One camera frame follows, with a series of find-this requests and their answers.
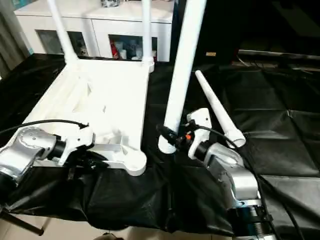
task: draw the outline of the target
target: white plastic part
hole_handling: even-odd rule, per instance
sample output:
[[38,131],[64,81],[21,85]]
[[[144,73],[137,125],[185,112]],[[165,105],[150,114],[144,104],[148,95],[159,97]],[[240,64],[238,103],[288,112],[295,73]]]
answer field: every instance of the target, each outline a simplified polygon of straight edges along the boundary
[[[227,111],[225,110],[224,106],[222,106],[221,102],[219,101],[218,97],[216,96],[215,92],[210,87],[209,83],[207,82],[205,76],[202,74],[201,71],[197,70],[195,72],[196,78],[198,79],[202,90],[208,99],[212,110],[216,118],[218,119],[222,130],[224,131],[224,135],[229,138],[238,148],[242,147],[246,143],[246,138],[243,133],[235,126],[234,122],[229,117]],[[234,148],[229,142],[227,142],[230,148]]]
[[98,153],[112,169],[124,169],[131,176],[139,176],[146,170],[147,157],[140,151],[124,145],[123,137],[117,144],[98,144],[90,151]]
[[149,73],[155,70],[155,62],[152,55],[152,38],[151,38],[151,1],[142,0],[142,23],[143,23],[143,57],[142,61],[149,66]]
[[65,140],[65,149],[59,159],[58,165],[62,167],[69,155],[80,146],[90,146],[94,141],[94,132],[91,127],[80,129],[77,134],[69,135]]
[[64,61],[66,64],[74,62],[78,60],[78,57],[74,51],[74,48],[71,44],[69,35],[67,31],[64,28],[64,24],[62,22],[62,18],[60,15],[60,12],[58,10],[58,7],[56,5],[55,0],[47,0],[52,18],[54,20],[55,26],[56,26],[56,32],[58,34],[63,52],[64,52]]
[[[208,108],[200,108],[186,116],[188,122],[194,120],[197,125],[212,128],[210,113]],[[209,140],[210,132],[205,129],[197,129],[194,131],[194,139],[188,151],[188,157],[196,159],[195,152],[201,142]]]
[[[186,1],[181,35],[173,70],[169,99],[166,107],[164,126],[178,132],[181,115],[185,104],[191,70],[197,49],[200,29],[207,0]],[[172,154],[176,148],[160,136],[159,149],[165,154]]]

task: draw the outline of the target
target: white cylindrical tube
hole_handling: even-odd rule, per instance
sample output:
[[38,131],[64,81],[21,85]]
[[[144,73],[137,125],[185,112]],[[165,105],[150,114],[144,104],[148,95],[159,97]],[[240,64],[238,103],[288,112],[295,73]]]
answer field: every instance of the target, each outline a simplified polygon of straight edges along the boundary
[[[208,99],[212,107],[212,110],[214,111],[216,118],[218,119],[222,127],[222,130],[224,131],[224,135],[228,137],[237,147],[242,147],[246,143],[245,136],[235,126],[234,122],[229,117],[227,111],[219,101],[215,92],[210,87],[202,72],[199,70],[195,71],[195,75],[202,87],[202,90],[206,98]],[[227,144],[229,145],[229,147],[234,148],[234,146],[232,146],[229,142],[227,142]]]
[[154,58],[152,57],[151,1],[152,0],[142,0],[142,24],[143,24],[142,61],[149,65],[150,73],[152,73],[155,69]]
[[64,61],[65,63],[70,63],[78,59],[74,48],[71,44],[69,35],[67,31],[65,30],[64,24],[62,22],[62,18],[60,15],[60,12],[58,10],[58,7],[56,5],[55,0],[47,0],[49,8],[51,10],[52,18],[54,20],[55,26],[56,26],[56,32],[58,34],[63,52],[64,52]]
[[[190,75],[196,54],[200,29],[207,0],[187,0],[182,29],[173,70],[169,99],[166,107],[164,125],[178,132],[185,104]],[[174,153],[176,148],[160,136],[159,149],[165,154]]]

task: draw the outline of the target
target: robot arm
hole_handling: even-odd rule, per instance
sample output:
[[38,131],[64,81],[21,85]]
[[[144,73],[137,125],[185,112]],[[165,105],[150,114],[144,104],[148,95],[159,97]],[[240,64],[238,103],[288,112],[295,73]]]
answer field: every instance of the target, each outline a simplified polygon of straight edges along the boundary
[[236,240],[276,240],[269,222],[272,217],[261,203],[258,182],[245,168],[242,157],[234,150],[209,141],[209,132],[195,126],[211,128],[209,111],[201,108],[187,116],[186,134],[177,136],[165,126],[157,126],[160,134],[178,150],[204,166],[221,183],[225,207]]
[[5,199],[4,196],[16,189],[35,160],[54,160],[59,166],[64,166],[72,152],[87,150],[93,143],[94,134],[90,127],[80,129],[78,135],[71,136],[66,141],[38,127],[21,129],[13,144],[0,151],[1,198]]

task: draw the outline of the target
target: electric cable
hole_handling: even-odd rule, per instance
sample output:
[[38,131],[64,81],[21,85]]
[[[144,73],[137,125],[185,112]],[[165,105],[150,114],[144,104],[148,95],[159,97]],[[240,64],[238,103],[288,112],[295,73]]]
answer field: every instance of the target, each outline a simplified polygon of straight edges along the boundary
[[[263,192],[262,192],[262,188],[261,188],[261,184],[259,183],[259,179],[262,180],[262,181],[263,181],[275,194],[277,194],[277,195],[280,197],[280,199],[281,199],[281,196],[280,196],[279,192],[274,188],[274,186],[272,186],[271,183],[269,183],[265,178],[263,178],[260,174],[258,174],[258,173],[256,172],[256,170],[255,170],[254,167],[253,167],[252,162],[251,162],[246,156],[244,156],[244,155],[239,151],[238,146],[237,146],[233,141],[231,141],[228,137],[226,137],[226,136],[223,135],[222,133],[220,133],[220,132],[218,132],[217,130],[214,130],[214,129],[212,129],[212,128],[209,128],[209,127],[206,127],[206,126],[200,126],[200,125],[197,125],[197,124],[196,124],[195,126],[196,126],[197,128],[199,128],[199,129],[207,130],[207,131],[209,131],[209,132],[211,132],[211,133],[214,133],[214,134],[217,135],[217,136],[222,137],[225,141],[227,141],[228,143],[230,143],[235,149],[238,150],[239,155],[246,161],[246,163],[248,164],[248,166],[249,166],[249,168],[250,168],[249,170],[251,171],[251,173],[253,174],[253,176],[257,179],[257,184],[258,184],[258,189],[259,189],[259,191],[260,191],[260,198],[261,198],[262,205],[265,207],[266,213],[269,214],[269,211],[268,211],[268,208],[267,208],[267,204],[266,204],[266,199],[265,199],[264,194],[263,194]],[[297,223],[294,215],[293,215],[292,212],[289,210],[288,206],[287,206],[282,200],[279,200],[279,202],[282,204],[284,210],[286,211],[286,213],[288,214],[290,220],[292,221],[292,224],[293,224],[293,226],[294,226],[294,228],[295,228],[295,230],[296,230],[299,238],[300,238],[301,240],[305,240],[305,238],[304,238],[304,236],[303,236],[303,233],[302,233],[302,231],[301,231],[301,228],[299,227],[299,225],[298,225],[298,223]],[[274,224],[273,224],[272,222],[269,222],[269,224],[270,224],[270,227],[272,228],[272,230],[273,230],[274,235],[276,236],[276,238],[277,238],[278,240],[281,240],[281,237],[280,237],[280,235],[277,233]]]
[[80,127],[80,129],[83,129],[85,127],[88,127],[89,125],[83,124],[81,122],[77,122],[77,121],[71,121],[71,120],[64,120],[64,119],[46,119],[46,120],[39,120],[39,121],[31,121],[31,122],[26,122],[26,123],[22,123],[19,125],[15,125],[12,127],[8,127],[4,130],[0,130],[0,135],[4,134],[6,132],[9,132],[11,130],[15,130],[15,129],[19,129],[22,127],[27,127],[27,126],[32,126],[32,125],[36,125],[36,124],[47,124],[47,123],[65,123],[65,124],[75,124],[78,125]]
[[236,56],[236,58],[240,61],[240,63],[242,63],[243,65],[245,65],[246,67],[250,67],[248,64],[246,64],[238,55]]

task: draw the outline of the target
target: black plastic sheet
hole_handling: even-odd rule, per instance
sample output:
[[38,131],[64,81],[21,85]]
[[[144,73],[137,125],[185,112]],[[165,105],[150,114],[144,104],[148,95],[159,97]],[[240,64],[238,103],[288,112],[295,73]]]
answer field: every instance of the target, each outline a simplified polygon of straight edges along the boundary
[[[0,81],[0,129],[20,123],[63,66],[61,56],[34,54]],[[281,192],[307,239],[319,238],[319,76],[211,65],[197,69],[203,71],[245,132],[244,151],[255,168]],[[141,147],[148,162],[143,175],[132,177],[120,169],[90,172],[77,168],[74,178],[68,180],[67,168],[34,167],[10,196],[10,212],[87,221],[106,230],[138,226],[231,235],[216,180],[186,154],[164,155],[158,150],[156,124],[164,121],[172,73],[172,66],[159,63],[150,75]],[[192,74],[183,114],[203,107],[210,109]],[[211,110],[210,114],[213,127],[221,131]],[[5,144],[9,137],[2,135],[0,143]],[[295,239],[279,196],[266,186],[263,191],[277,229]]]

